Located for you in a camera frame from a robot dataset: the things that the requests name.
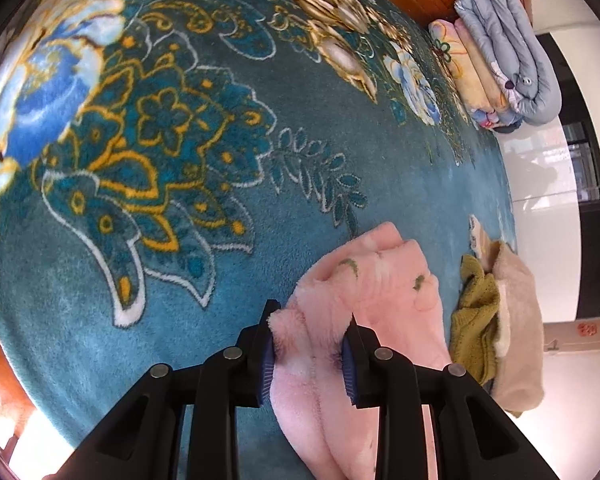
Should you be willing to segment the pink floral fleece garment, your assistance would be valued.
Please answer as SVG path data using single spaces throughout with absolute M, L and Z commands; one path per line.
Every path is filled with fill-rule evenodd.
M 286 307 L 271 314 L 275 347 L 270 398 L 280 429 L 317 479 L 375 475 L 378 411 L 358 410 L 341 370 L 351 322 L 414 364 L 451 362 L 439 282 L 414 240 L 385 222 L 317 261 Z

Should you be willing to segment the beige fluffy sweater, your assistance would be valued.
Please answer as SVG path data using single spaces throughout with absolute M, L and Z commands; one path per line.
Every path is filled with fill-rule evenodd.
M 491 274 L 501 295 L 496 336 L 496 374 L 492 396 L 516 417 L 544 398 L 542 313 L 535 279 L 504 242 L 495 244 Z

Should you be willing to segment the mustard yellow knit sweater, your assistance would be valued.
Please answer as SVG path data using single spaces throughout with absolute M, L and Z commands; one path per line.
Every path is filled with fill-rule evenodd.
M 460 260 L 460 279 L 463 290 L 451 316 L 450 356 L 483 386 L 496 375 L 501 296 L 493 275 L 484 272 L 473 255 L 465 254 Z

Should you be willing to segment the cardboard box with red print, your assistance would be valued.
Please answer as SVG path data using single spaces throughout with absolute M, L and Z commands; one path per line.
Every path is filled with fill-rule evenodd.
M 600 318 L 545 323 L 543 351 L 545 353 L 600 351 Z

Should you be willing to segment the cream patterned folded cloth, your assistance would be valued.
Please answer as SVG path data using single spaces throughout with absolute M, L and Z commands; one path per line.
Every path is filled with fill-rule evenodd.
M 478 259 L 490 259 L 492 240 L 474 214 L 469 216 L 469 244 Z

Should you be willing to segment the blue floral bed blanket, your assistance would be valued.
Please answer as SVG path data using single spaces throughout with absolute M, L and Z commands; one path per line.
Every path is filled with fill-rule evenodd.
M 514 238 L 498 142 L 389 0 L 0 0 L 0 344 L 70 445 L 385 222 L 446 337 L 471 214 Z M 237 425 L 244 478 L 315 478 L 271 398 Z

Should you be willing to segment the yellow floral folded blanket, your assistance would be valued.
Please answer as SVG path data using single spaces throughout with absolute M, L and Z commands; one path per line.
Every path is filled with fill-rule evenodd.
M 511 133 L 522 117 L 509 107 L 475 40 L 459 18 L 435 20 L 428 25 L 434 50 L 460 96 L 470 118 L 483 129 Z

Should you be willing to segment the grey folded quilt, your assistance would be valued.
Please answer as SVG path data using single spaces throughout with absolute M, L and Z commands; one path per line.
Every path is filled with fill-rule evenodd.
M 531 125 L 554 120 L 562 108 L 562 94 L 521 1 L 456 0 L 454 9 L 509 108 Z

